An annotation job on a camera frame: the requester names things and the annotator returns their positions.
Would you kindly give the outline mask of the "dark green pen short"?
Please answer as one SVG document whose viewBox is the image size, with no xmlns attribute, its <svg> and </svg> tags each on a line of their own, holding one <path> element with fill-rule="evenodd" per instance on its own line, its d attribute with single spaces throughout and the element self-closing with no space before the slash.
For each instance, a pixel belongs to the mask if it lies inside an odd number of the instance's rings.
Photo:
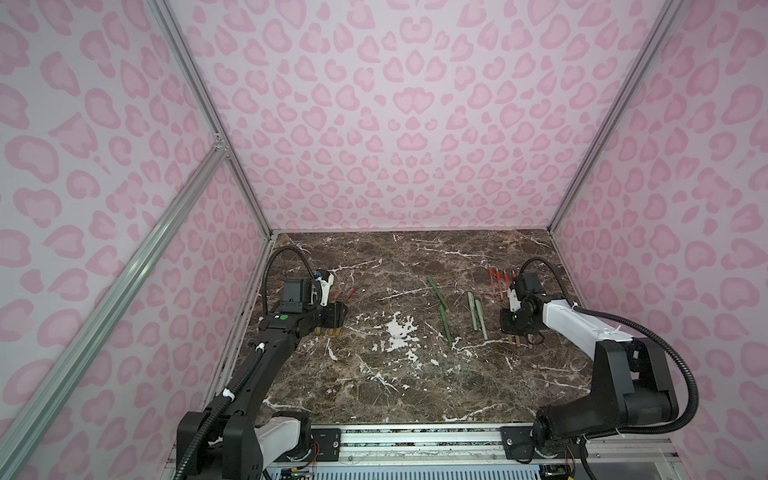
<svg viewBox="0 0 768 480">
<path fill-rule="evenodd" d="M 450 326 L 449 326 L 449 323 L 448 323 L 447 310 L 446 310 L 445 305 L 443 303 L 440 303 L 438 305 L 438 315 L 439 315 L 439 318 L 441 320 L 441 324 L 442 324 L 442 327 L 443 327 L 443 333 L 445 335 L 446 342 L 448 343 L 448 345 L 451 345 L 453 343 L 453 335 L 452 335 L 452 332 L 451 332 L 451 329 L 450 329 Z"/>
</svg>

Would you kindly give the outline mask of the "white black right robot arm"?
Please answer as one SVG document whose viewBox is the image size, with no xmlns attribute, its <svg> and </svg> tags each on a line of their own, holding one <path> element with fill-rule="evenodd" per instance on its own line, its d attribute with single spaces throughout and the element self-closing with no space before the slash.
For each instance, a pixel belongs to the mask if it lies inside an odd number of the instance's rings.
<svg viewBox="0 0 768 480">
<path fill-rule="evenodd" d="M 648 333 L 634 336 L 609 325 L 606 313 L 546 292 L 534 273 L 515 276 L 507 296 L 509 307 L 500 314 L 503 332 L 532 336 L 553 330 L 592 361 L 586 395 L 537 411 L 531 431 L 535 449 L 549 455 L 582 436 L 662 427 L 677 419 L 679 405 L 666 360 L 667 346 Z"/>
</svg>

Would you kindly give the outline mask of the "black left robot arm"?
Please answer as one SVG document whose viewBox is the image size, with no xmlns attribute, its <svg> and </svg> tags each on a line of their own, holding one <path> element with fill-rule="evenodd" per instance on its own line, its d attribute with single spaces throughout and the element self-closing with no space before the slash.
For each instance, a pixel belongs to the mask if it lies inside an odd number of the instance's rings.
<svg viewBox="0 0 768 480">
<path fill-rule="evenodd" d="M 255 344 L 207 406 L 190 411 L 176 433 L 176 479 L 260 479 L 284 455 L 303 460 L 314 451 L 309 416 L 275 415 L 259 426 L 263 400 L 301 340 L 317 329 L 343 326 L 347 306 L 330 300 L 334 275 L 320 270 L 289 279 L 273 312 L 260 322 Z"/>
</svg>

